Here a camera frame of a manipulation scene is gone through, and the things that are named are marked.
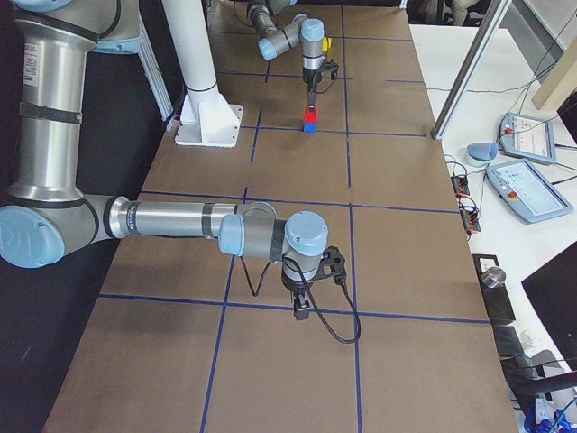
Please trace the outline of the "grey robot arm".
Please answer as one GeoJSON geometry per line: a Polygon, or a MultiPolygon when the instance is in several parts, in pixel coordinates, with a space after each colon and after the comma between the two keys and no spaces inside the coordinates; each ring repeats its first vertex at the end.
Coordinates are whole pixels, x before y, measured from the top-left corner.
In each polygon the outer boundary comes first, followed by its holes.
{"type": "Polygon", "coordinates": [[[271,61],[281,54],[301,46],[303,56],[303,80],[307,84],[307,109],[316,108],[317,85],[322,80],[326,65],[323,50],[324,23],[306,14],[296,14],[291,23],[283,28],[273,22],[273,17],[296,1],[249,1],[247,18],[260,35],[258,47],[261,56],[271,61]]]}
{"type": "MultiPolygon", "coordinates": [[[[22,95],[23,35],[14,8],[1,3],[1,187],[16,179],[22,95]]],[[[135,198],[156,152],[164,124],[135,54],[87,56],[85,129],[78,154],[78,185],[89,194],[135,198]]],[[[57,264],[25,270],[1,263],[1,331],[12,338],[59,322],[85,319],[104,281],[117,243],[104,241],[57,264]]]]}

